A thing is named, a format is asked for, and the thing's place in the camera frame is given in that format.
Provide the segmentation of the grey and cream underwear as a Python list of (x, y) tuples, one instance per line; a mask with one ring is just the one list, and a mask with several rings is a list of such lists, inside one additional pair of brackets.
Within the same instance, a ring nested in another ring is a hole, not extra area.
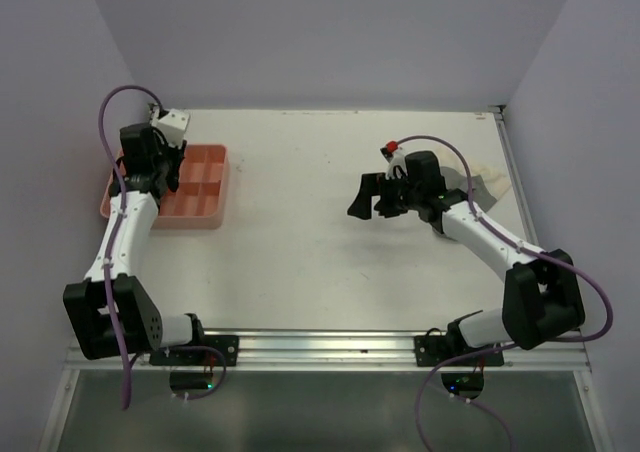
[[(443, 145), (436, 145), (432, 152), (436, 155), (441, 175), (445, 179), (446, 188), (460, 189), (468, 192), (468, 183), (465, 169), (460, 159)], [(468, 162), (471, 172), (471, 183), (474, 202), (483, 213), (489, 212), (511, 189), (511, 182), (507, 175), (498, 169)]]

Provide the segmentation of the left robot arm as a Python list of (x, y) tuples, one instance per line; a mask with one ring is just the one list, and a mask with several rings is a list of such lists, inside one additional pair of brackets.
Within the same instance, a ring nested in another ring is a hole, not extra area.
[(208, 351), (193, 313), (164, 316), (138, 272), (161, 200), (179, 188), (187, 121), (138, 123), (120, 131), (121, 156), (108, 188), (107, 228), (84, 279), (66, 286), (63, 303), (88, 360), (171, 348), (185, 364)]

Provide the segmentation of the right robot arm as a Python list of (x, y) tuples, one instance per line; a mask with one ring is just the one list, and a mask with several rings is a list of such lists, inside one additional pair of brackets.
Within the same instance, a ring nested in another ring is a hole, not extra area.
[(531, 350), (579, 328), (585, 312), (571, 258), (562, 250), (534, 248), (526, 253), (514, 235), (490, 221), (460, 189), (449, 189), (436, 155), (431, 151), (385, 154), (386, 171), (361, 177), (357, 195), (347, 210), (369, 220), (414, 211), (439, 235), (465, 246), (504, 284), (502, 305), (460, 317), (447, 326), (445, 351), (451, 361), (468, 364), (481, 348), (512, 342)]

